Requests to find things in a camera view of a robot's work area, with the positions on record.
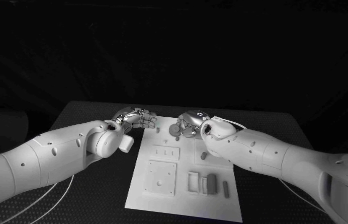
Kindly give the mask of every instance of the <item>black background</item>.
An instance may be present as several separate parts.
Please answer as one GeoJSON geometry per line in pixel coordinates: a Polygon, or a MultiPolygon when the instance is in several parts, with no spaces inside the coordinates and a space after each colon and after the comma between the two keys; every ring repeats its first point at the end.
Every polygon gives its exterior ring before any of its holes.
{"type": "Polygon", "coordinates": [[[28,139],[72,100],[288,112],[328,152],[347,140],[347,2],[2,0],[0,107],[26,111],[28,139]]]}

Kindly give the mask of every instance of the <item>cable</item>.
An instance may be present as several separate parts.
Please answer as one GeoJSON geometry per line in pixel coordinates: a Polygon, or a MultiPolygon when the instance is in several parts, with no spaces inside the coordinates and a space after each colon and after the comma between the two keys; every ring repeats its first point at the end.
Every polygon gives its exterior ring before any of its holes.
{"type": "MultiPolygon", "coordinates": [[[[233,121],[229,121],[229,120],[226,120],[226,119],[223,119],[223,118],[220,118],[222,120],[225,120],[225,121],[228,121],[228,122],[230,122],[230,123],[233,123],[233,124],[236,124],[238,126],[241,126],[243,129],[246,129],[246,127],[242,125],[242,124],[239,124],[239,123],[236,123],[236,122],[233,122],[233,121]]],[[[308,203],[308,204],[311,204],[318,210],[321,210],[325,214],[328,214],[327,212],[325,212],[325,210],[324,209],[321,209],[320,207],[317,207],[308,200],[305,200],[298,194],[297,194],[297,192],[291,189],[291,187],[287,185],[287,183],[281,180],[281,182],[284,183],[284,185],[288,187],[288,189],[292,191],[292,193],[308,203]]]]}
{"type": "Polygon", "coordinates": [[[9,222],[18,215],[21,215],[39,201],[41,199],[48,195],[48,193],[52,191],[52,189],[55,188],[56,184],[51,187],[51,189],[48,190],[48,192],[42,195],[42,197],[29,205],[29,207],[26,209],[23,209],[16,215],[13,215],[9,219],[6,219],[3,222],[0,222],[0,224],[5,224],[6,222],[9,222]]]}
{"type": "MultiPolygon", "coordinates": [[[[68,190],[69,190],[69,188],[71,188],[71,184],[72,184],[72,180],[74,180],[74,177],[75,177],[75,175],[72,176],[72,178],[71,178],[71,183],[69,183],[69,186],[68,186],[68,189],[67,189],[67,191],[65,191],[65,194],[68,193],[68,190]]],[[[31,223],[31,224],[33,224],[52,210],[54,210],[54,208],[56,207],[56,205],[59,204],[59,202],[61,202],[61,200],[56,202],[56,204],[54,205],[54,207],[51,208],[51,210],[31,223]]]]}
{"type": "Polygon", "coordinates": [[[308,200],[305,200],[297,193],[295,193],[295,191],[291,189],[291,187],[287,185],[287,183],[282,181],[282,183],[285,184],[285,186],[288,187],[288,189],[292,191],[292,193],[308,203],[308,204],[311,204],[318,210],[321,210],[325,214],[328,214],[327,212],[325,212],[325,210],[322,210],[320,207],[317,207],[308,200]]]}

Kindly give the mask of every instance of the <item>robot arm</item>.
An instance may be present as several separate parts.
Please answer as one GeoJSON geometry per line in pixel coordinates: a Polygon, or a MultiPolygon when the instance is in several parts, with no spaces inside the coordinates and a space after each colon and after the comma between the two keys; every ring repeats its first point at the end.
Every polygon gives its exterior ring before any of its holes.
{"type": "Polygon", "coordinates": [[[348,223],[348,154],[310,150],[251,129],[238,131],[228,120],[202,111],[183,114],[179,126],[184,136],[205,140],[213,156],[298,186],[335,223],[348,223]]]}
{"type": "Polygon", "coordinates": [[[156,113],[123,109],[110,121],[92,121],[44,133],[0,154],[0,202],[75,175],[120,148],[130,151],[131,128],[156,128],[156,113]]]}

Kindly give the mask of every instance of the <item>mesh table surface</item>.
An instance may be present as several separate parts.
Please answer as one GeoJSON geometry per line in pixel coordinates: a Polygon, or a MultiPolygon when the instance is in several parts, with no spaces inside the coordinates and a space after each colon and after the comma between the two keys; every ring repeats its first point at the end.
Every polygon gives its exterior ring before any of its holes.
{"type": "MultiPolygon", "coordinates": [[[[94,120],[108,120],[118,110],[128,106],[154,111],[159,116],[174,118],[192,109],[203,110],[209,114],[243,124],[248,128],[265,132],[282,141],[312,149],[297,120],[288,113],[278,112],[72,101],[51,130],[94,120]]],[[[75,175],[64,200],[36,223],[238,223],[125,209],[143,133],[144,129],[133,129],[128,133],[136,139],[130,153],[118,150],[110,158],[91,164],[75,175]]],[[[235,177],[243,223],[334,223],[330,216],[298,198],[279,179],[251,172],[238,166],[235,166],[235,177]]],[[[8,223],[35,221],[61,199],[69,182],[71,178],[58,183],[38,204],[8,223]]],[[[289,186],[318,206],[310,195],[291,184],[289,186]]],[[[51,187],[28,191],[0,203],[0,221],[23,210],[51,187]]]]}

